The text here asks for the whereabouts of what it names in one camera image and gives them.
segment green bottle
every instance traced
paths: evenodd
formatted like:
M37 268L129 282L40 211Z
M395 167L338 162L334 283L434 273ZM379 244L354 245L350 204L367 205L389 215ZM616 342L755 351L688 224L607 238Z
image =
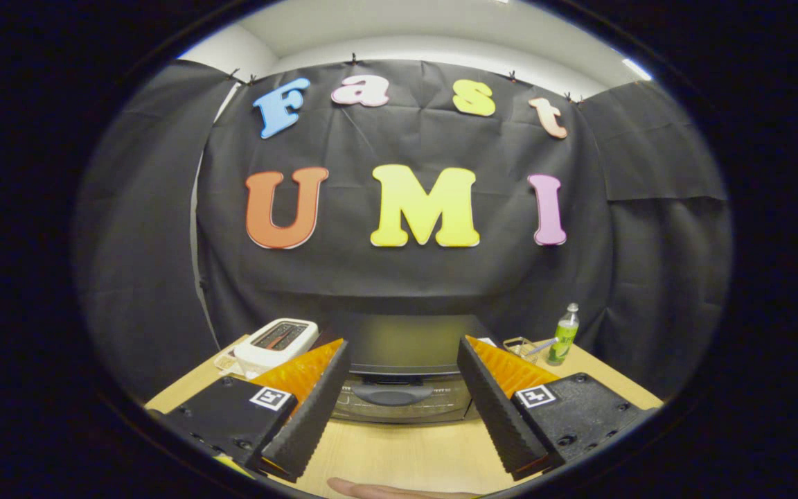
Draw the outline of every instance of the green bottle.
M568 350L577 334L577 326L580 320L577 318L577 303L568 306L568 312L562 316L560 323L556 327L557 342L550 346L547 353L547 363L551 366L558 366L565 361Z

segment screw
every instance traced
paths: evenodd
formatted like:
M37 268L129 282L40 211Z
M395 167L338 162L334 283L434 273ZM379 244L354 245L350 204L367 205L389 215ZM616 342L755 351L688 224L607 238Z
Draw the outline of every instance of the screw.
M233 442L238 448L241 448L241 449L244 449L244 450L251 450L252 449L251 444L248 443L247 440L235 439L235 440L233 440Z
M577 440L577 436L574 435L566 435L558 440L557 445L559 446L569 446L574 443L574 440Z

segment human hand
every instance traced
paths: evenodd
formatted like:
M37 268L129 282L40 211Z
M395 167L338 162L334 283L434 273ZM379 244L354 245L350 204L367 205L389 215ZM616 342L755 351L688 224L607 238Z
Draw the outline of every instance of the human hand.
M335 492L357 499L472 499L478 496L478 493L469 492L425 492L386 485L358 484L338 478L330 478L327 483Z

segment ceiling light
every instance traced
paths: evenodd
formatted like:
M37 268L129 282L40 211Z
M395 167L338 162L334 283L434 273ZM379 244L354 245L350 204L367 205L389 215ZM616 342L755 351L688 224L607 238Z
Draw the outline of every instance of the ceiling light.
M632 69L634 73L641 76L643 80L646 80L646 82L652 79L652 76L649 75L649 73L646 73L646 71L643 70L642 67L639 67L639 65L634 63L632 60L624 59L623 63L626 64L627 67L630 67L630 69Z

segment wooden table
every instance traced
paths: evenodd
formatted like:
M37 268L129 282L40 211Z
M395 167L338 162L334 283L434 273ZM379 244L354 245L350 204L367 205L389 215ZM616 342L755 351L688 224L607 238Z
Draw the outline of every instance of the wooden table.
M245 338L238 338L224 350ZM572 345L561 366L548 366L544 362L545 353L539 356L538 365L559 377L586 372L642 410L662 404L655 395L577 345ZM146 403L146 408L167 413L202 391L220 377L219 369L213 365L215 357L165 388ZM535 474L525 480L538 476ZM515 482L504 472L481 419L427 426L332 419L310 458L307 471L296 484L271 478L317 496L345 497L326 484L330 477L402 489L472 493L491 493L525 481Z

